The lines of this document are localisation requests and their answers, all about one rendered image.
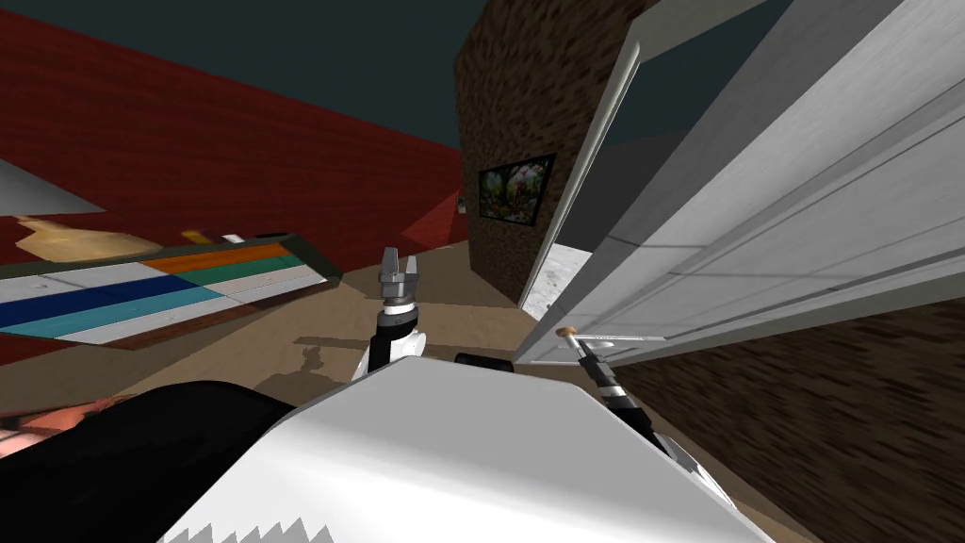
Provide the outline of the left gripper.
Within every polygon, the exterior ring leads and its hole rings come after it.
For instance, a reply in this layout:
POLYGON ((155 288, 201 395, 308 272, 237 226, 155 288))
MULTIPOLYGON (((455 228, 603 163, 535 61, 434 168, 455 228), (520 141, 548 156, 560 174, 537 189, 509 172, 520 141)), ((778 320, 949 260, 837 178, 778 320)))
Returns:
POLYGON ((384 249, 379 282, 384 305, 406 305, 415 301, 417 293, 417 258, 409 255, 403 272, 400 272, 399 254, 396 247, 384 249))

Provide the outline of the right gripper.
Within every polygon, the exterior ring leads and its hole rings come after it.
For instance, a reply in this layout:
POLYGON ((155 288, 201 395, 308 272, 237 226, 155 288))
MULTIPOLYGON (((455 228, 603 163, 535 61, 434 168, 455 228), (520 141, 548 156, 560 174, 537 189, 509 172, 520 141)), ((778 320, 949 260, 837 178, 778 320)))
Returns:
POLYGON ((584 341, 571 335, 566 336, 565 341, 581 355, 579 364, 591 380, 594 382, 608 381, 608 372, 605 370, 605 364, 601 362, 584 341))

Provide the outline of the framed flower picture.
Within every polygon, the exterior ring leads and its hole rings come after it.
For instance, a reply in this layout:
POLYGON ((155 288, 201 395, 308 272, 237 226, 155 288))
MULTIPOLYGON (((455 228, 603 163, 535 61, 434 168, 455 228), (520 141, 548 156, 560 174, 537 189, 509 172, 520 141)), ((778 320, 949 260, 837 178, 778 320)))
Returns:
POLYGON ((480 217, 533 227, 555 159, 537 156, 480 171, 480 217))

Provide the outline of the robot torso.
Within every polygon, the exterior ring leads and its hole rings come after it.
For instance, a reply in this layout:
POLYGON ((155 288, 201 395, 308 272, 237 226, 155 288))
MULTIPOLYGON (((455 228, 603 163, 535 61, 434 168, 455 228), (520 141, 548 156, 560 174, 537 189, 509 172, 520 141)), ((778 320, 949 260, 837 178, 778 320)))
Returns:
POLYGON ((773 543, 568 383, 409 356, 300 406, 158 543, 773 543))

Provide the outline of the white door leaf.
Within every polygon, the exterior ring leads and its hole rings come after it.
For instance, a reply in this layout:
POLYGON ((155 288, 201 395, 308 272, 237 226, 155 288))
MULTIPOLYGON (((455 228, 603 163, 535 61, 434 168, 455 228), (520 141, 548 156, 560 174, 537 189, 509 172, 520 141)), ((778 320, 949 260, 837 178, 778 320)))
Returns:
POLYGON ((965 0, 791 0, 515 352, 615 365, 965 296, 965 0))

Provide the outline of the colourful striped cabinet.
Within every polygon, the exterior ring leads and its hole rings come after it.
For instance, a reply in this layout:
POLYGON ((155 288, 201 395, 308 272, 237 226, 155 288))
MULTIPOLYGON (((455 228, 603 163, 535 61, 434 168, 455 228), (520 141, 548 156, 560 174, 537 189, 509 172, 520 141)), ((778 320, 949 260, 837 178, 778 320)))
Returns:
POLYGON ((136 350, 335 287, 294 234, 96 262, 0 267, 0 335, 136 350))

